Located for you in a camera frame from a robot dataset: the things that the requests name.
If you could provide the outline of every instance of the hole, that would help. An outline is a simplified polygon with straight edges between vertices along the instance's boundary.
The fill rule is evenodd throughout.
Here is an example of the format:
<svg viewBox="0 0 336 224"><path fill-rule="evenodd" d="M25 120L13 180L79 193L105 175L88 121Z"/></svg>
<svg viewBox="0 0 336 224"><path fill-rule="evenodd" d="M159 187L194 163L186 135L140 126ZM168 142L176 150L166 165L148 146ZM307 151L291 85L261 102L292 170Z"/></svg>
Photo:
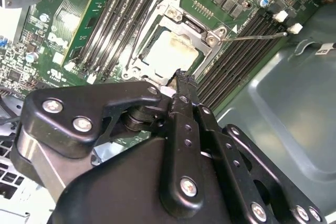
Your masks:
<svg viewBox="0 0 336 224"><path fill-rule="evenodd" d="M240 162L234 160L233 163L235 164L235 166L240 167Z"/></svg>
<svg viewBox="0 0 336 224"><path fill-rule="evenodd" d="M184 127L187 131L191 131L191 126L190 125L186 124Z"/></svg>
<svg viewBox="0 0 336 224"><path fill-rule="evenodd" d="M188 98L187 97L184 97L183 95L180 96L180 100L184 103L188 103Z"/></svg>
<svg viewBox="0 0 336 224"><path fill-rule="evenodd" d="M184 140L184 144L185 144L187 147L191 147L191 146L192 146L192 142L191 142L189 139Z"/></svg>
<svg viewBox="0 0 336 224"><path fill-rule="evenodd" d="M23 178L23 177L18 177L14 184L17 185L17 186L19 186L19 185L22 184L22 182L23 182L24 179L25 178Z"/></svg>
<svg viewBox="0 0 336 224"><path fill-rule="evenodd" d="M246 165L247 170L250 172L252 170L252 163L251 163L251 161L248 160L248 158L243 153L241 153L241 152L239 152L239 153L240 153L240 155L243 158L243 161L244 161L244 163Z"/></svg>
<svg viewBox="0 0 336 224"><path fill-rule="evenodd" d="M0 163L0 168L7 170L8 169L8 165Z"/></svg>
<svg viewBox="0 0 336 224"><path fill-rule="evenodd" d="M0 182L0 195L5 199L11 199L17 188Z"/></svg>
<svg viewBox="0 0 336 224"><path fill-rule="evenodd" d="M5 176L2 178L2 180L8 183L13 183L16 177L17 176L13 173L6 173Z"/></svg>
<svg viewBox="0 0 336 224"><path fill-rule="evenodd" d="M158 125L158 127L162 127L164 123L165 121L163 119L159 119L156 124Z"/></svg>
<svg viewBox="0 0 336 224"><path fill-rule="evenodd" d="M253 182L256 185L263 202L265 203L266 206L268 206L271 203L271 196L266 186L257 179L253 180Z"/></svg>

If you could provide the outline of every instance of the capacitor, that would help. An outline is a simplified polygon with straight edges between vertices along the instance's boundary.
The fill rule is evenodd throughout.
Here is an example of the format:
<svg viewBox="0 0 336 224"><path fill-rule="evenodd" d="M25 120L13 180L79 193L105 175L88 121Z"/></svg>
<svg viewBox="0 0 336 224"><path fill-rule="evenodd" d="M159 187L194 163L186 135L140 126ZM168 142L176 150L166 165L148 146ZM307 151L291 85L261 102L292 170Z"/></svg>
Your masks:
<svg viewBox="0 0 336 224"><path fill-rule="evenodd" d="M28 63L33 63L38 60L38 54L36 52L30 52L26 54L25 59Z"/></svg>
<svg viewBox="0 0 336 224"><path fill-rule="evenodd" d="M257 0L257 4L258 4L261 8L265 8L266 6L268 6L268 0Z"/></svg>

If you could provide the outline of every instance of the green circuit board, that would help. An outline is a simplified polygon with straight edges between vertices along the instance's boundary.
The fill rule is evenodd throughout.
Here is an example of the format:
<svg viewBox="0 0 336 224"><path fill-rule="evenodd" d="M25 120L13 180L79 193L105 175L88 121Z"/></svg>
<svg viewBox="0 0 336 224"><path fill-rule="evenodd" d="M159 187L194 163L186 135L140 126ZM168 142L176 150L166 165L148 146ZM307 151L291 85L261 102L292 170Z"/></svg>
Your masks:
<svg viewBox="0 0 336 224"><path fill-rule="evenodd" d="M268 1L280 1L283 8L290 10L302 24L320 6L319 0ZM98 72L98 77L90 82L88 79L91 72L83 71L84 62L74 61L74 53L87 44L107 2L108 0L42 0L32 6L20 42L0 49L0 84L28 94L31 90L48 87L125 81L121 76L125 61L120 60L113 65L107 80L102 80L102 73ZM210 30L224 26L227 38L239 36L260 9L257 0L181 0L180 7ZM134 26L139 29L141 24L135 23ZM223 43L218 54L224 52L227 46ZM35 57L34 62L27 62L28 54ZM203 66L199 80L217 59L214 56ZM103 63L108 63L109 60L107 58ZM196 70L202 61L198 60L192 69ZM246 82L252 77L252 74L249 75Z"/></svg>

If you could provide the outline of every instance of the screw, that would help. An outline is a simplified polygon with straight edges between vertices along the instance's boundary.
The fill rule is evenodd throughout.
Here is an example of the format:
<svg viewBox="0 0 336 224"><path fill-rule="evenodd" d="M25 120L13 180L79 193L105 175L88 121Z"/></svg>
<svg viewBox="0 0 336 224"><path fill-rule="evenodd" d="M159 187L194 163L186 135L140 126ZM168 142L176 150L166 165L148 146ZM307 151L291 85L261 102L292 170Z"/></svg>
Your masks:
<svg viewBox="0 0 336 224"><path fill-rule="evenodd" d="M258 203L253 202L251 205L252 212L261 222L266 222L267 217L264 209Z"/></svg>
<svg viewBox="0 0 336 224"><path fill-rule="evenodd" d="M180 186L186 196L194 197L197 194L195 183L188 178L182 178Z"/></svg>
<svg viewBox="0 0 336 224"><path fill-rule="evenodd" d="M203 111L205 114L211 114L211 111L207 107L203 107Z"/></svg>
<svg viewBox="0 0 336 224"><path fill-rule="evenodd" d="M313 208L310 207L310 208L309 208L309 211L310 211L311 215L313 215L313 217L314 217L317 221L319 221L319 222L322 221L320 215L317 213L317 211L316 211L315 209L313 209Z"/></svg>
<svg viewBox="0 0 336 224"><path fill-rule="evenodd" d="M158 94L158 93L157 93L157 90L156 90L155 87L149 87L149 88L147 88L147 90L148 90L149 92L151 92L152 94Z"/></svg>
<svg viewBox="0 0 336 224"><path fill-rule="evenodd" d="M63 105L55 100L47 100L42 104L45 111L57 114L63 110Z"/></svg>
<svg viewBox="0 0 336 224"><path fill-rule="evenodd" d="M239 135L239 130L237 130L236 128L232 127L231 130L235 135Z"/></svg>
<svg viewBox="0 0 336 224"><path fill-rule="evenodd" d="M92 129L92 123L86 118L76 118L72 124L77 131L88 132Z"/></svg>
<svg viewBox="0 0 336 224"><path fill-rule="evenodd" d="M296 207L296 211L298 212L299 216L305 220L305 221L308 221L309 220L309 216L307 214L307 212L300 206L297 206Z"/></svg>
<svg viewBox="0 0 336 224"><path fill-rule="evenodd" d="M188 98L187 97L184 97L183 95L180 96L180 100L184 103L188 103Z"/></svg>

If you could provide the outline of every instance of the wire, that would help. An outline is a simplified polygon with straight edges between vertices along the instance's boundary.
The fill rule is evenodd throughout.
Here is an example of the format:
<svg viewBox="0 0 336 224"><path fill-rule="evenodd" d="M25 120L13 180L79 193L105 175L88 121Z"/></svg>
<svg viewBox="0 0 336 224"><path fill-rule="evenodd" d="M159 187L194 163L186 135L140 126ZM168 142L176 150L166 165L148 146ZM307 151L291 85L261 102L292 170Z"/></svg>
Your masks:
<svg viewBox="0 0 336 224"><path fill-rule="evenodd" d="M18 121L20 121L20 116L17 116L15 118L0 119L0 125L4 125L6 123L16 123Z"/></svg>

